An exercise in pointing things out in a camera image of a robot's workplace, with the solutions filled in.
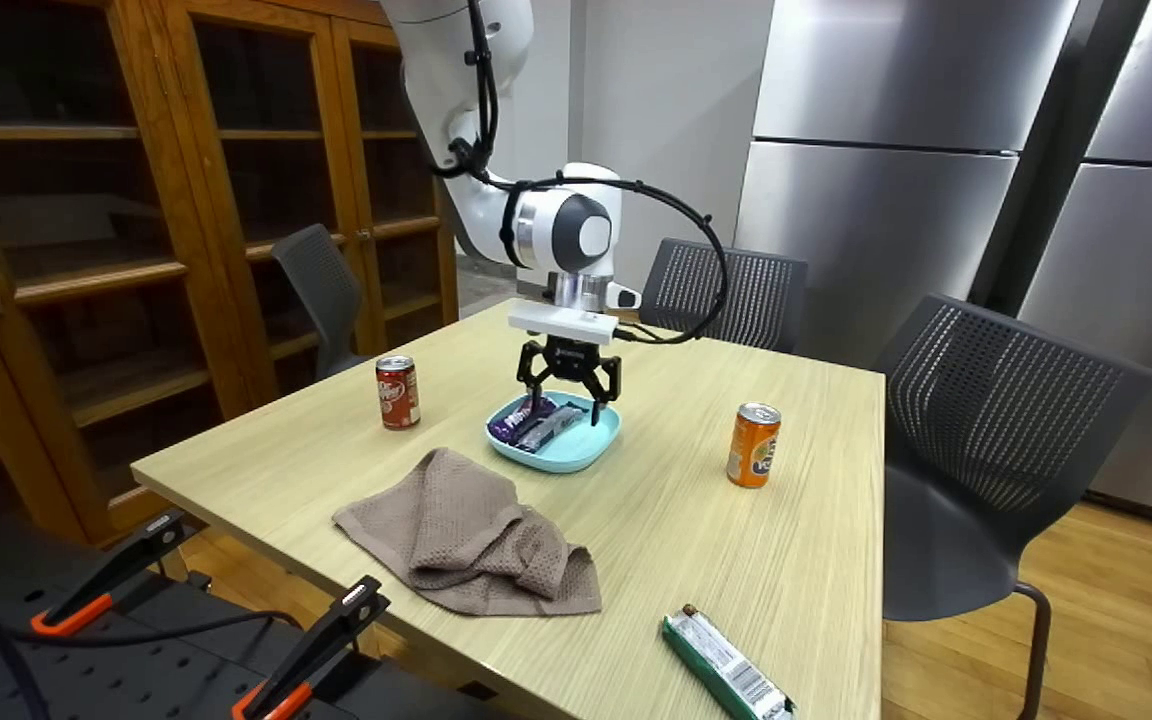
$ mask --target gray chair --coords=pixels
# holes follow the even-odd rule
[[[1092,483],[1152,371],[1010,317],[928,294],[889,355],[889,620],[938,620],[1010,592],[1037,602],[1021,714],[1040,713],[1051,602],[1021,550]]]
[[[326,227],[308,224],[277,239],[270,254],[279,258],[291,292],[299,294],[319,337],[316,371],[333,376],[361,364],[361,355],[351,351],[351,327],[361,318],[361,283],[347,270],[342,254],[336,253]]]
[[[661,239],[641,317],[661,327],[693,327],[720,287],[720,265],[706,245]],[[809,265],[729,247],[729,304],[706,337],[793,351]]]

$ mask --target mesh chair back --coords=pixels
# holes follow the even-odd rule
[[[928,294],[889,359],[894,455],[931,464],[1021,546],[1085,495],[1147,383],[1145,368]]]
[[[720,265],[706,245],[661,239],[646,270],[642,306],[646,325],[693,327],[720,287]],[[706,337],[793,351],[809,265],[729,253],[729,304]]]
[[[270,245],[291,292],[319,337],[319,376],[355,359],[351,325],[361,317],[361,283],[342,267],[322,224],[308,224]]]

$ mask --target soda can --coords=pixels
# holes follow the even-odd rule
[[[379,419],[384,419],[384,429],[414,429],[420,424],[420,397],[414,397],[414,364],[411,364],[411,355],[379,355],[374,359],[374,388],[379,388]]]
[[[739,404],[729,451],[729,478],[763,486],[774,455],[780,413],[768,404]]]

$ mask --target brown cloth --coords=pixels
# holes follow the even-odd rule
[[[504,475],[448,446],[429,451],[395,486],[347,504],[333,521],[448,611],[599,611],[588,546],[572,546],[543,515],[520,504]]]

